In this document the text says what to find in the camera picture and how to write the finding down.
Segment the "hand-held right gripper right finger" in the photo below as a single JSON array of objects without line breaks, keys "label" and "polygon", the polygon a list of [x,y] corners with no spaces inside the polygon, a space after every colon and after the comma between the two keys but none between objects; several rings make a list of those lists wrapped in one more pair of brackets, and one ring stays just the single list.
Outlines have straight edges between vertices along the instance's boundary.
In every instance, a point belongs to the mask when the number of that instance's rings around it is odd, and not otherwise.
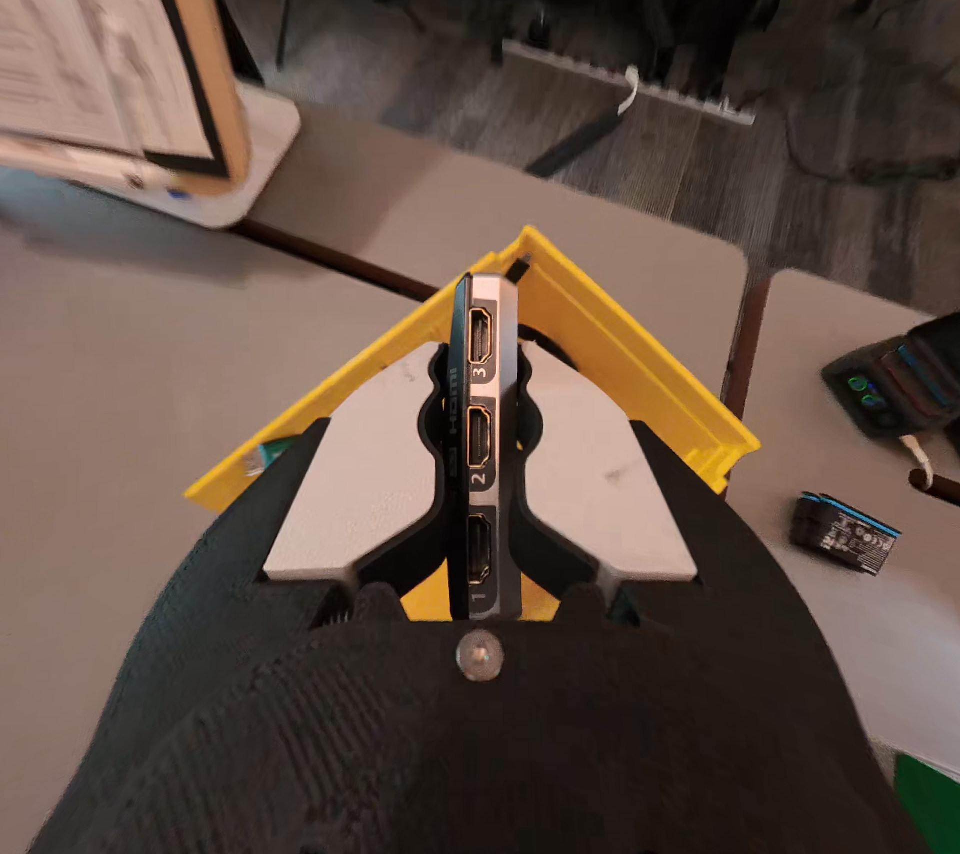
[{"label": "hand-held right gripper right finger", "polygon": [[537,344],[520,350],[541,422],[523,468],[533,520],[595,562],[591,579],[602,588],[692,582],[697,566],[629,417]]}]

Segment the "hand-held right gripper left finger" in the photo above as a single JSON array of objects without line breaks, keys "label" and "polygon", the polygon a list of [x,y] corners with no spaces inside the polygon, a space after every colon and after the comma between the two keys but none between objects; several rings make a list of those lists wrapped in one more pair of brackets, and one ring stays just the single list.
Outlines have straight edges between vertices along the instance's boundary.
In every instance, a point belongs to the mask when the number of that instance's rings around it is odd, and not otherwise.
[{"label": "hand-held right gripper left finger", "polygon": [[417,347],[330,416],[265,561],[271,581],[414,588],[441,566],[447,352]]}]

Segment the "yellow plastic bin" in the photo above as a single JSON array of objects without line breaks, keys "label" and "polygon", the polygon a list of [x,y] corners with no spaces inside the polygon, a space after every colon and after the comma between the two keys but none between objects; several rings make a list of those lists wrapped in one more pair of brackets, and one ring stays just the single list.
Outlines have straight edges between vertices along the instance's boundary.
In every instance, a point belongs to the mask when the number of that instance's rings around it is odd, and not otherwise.
[{"label": "yellow plastic bin", "polygon": [[[484,255],[478,270],[505,271],[522,255],[532,256],[521,293],[532,297],[520,319],[574,348],[583,375],[631,420],[645,423],[715,493],[727,474],[759,440],[722,402],[677,361],[573,261],[531,226],[507,248]],[[201,476],[184,497],[213,512],[225,510],[252,482],[242,460],[262,441],[294,436],[329,416],[380,370],[442,336],[450,322],[453,284],[396,324],[312,392],[262,428],[220,464]]]}]

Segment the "silver port hub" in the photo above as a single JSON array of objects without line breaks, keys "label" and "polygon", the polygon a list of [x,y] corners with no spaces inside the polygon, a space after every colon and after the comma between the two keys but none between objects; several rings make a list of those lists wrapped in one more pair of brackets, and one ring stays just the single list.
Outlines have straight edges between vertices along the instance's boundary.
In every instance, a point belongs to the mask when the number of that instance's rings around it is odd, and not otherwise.
[{"label": "silver port hub", "polygon": [[468,272],[454,292],[445,400],[453,620],[510,620],[522,612],[522,576],[510,548],[520,451],[518,307],[516,285],[496,273]]}]

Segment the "black battery charger case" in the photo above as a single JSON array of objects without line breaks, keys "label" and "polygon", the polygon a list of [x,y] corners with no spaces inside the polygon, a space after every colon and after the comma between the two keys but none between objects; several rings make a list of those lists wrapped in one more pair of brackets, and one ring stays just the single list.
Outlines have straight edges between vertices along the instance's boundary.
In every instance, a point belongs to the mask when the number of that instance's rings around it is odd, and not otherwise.
[{"label": "black battery charger case", "polygon": [[941,431],[959,416],[959,314],[853,350],[820,376],[869,439]]}]

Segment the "black flat bar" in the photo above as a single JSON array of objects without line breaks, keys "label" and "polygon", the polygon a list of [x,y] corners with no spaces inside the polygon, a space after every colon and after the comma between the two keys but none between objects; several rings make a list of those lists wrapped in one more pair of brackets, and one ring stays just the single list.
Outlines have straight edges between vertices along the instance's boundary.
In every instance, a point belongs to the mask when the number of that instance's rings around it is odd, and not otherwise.
[{"label": "black flat bar", "polygon": [[612,134],[621,124],[616,108],[583,124],[530,162],[523,172],[537,178],[550,178],[566,169],[577,158]]}]

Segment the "white stand base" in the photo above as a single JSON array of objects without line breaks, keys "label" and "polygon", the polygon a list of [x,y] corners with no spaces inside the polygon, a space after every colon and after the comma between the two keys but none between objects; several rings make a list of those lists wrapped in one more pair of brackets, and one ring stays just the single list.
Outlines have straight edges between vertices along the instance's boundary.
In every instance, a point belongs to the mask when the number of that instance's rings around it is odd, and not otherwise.
[{"label": "white stand base", "polygon": [[115,190],[92,185],[104,196],[164,213],[206,229],[226,229],[250,213],[301,130],[301,115],[291,100],[246,80],[236,80],[250,140],[246,179],[226,193],[202,196],[178,187],[169,190]]}]

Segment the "white power strip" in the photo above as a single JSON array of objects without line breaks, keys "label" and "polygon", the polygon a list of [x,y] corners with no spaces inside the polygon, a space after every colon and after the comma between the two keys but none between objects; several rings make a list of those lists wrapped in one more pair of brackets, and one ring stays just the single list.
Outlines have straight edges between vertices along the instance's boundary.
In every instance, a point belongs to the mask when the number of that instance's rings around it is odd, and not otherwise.
[{"label": "white power strip", "polygon": [[630,90],[629,96],[618,106],[618,114],[623,114],[638,96],[642,96],[739,127],[751,127],[756,119],[754,112],[749,109],[734,107],[728,97],[724,97],[720,101],[705,100],[681,93],[669,86],[665,87],[653,81],[642,80],[639,69],[635,65],[629,65],[622,71],[615,71],[509,38],[501,40],[500,49],[504,56],[522,58],[553,70],[583,76],[606,85]]}]

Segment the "green sheet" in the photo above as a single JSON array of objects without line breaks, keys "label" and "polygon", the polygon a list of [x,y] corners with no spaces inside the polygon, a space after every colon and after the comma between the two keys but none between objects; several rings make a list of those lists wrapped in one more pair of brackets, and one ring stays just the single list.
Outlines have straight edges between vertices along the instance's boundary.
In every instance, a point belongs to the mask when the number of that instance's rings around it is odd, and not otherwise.
[{"label": "green sheet", "polygon": [[957,779],[900,753],[894,761],[894,792],[932,852],[959,852]]}]

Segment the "wooden clipboard with paper sheet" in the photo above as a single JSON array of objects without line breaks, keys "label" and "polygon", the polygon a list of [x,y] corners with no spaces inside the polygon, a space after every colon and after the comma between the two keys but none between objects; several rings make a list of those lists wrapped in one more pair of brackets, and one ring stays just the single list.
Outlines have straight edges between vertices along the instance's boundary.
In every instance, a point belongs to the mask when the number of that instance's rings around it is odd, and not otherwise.
[{"label": "wooden clipboard with paper sheet", "polygon": [[1,163],[216,197],[251,138],[215,0],[1,0]]}]

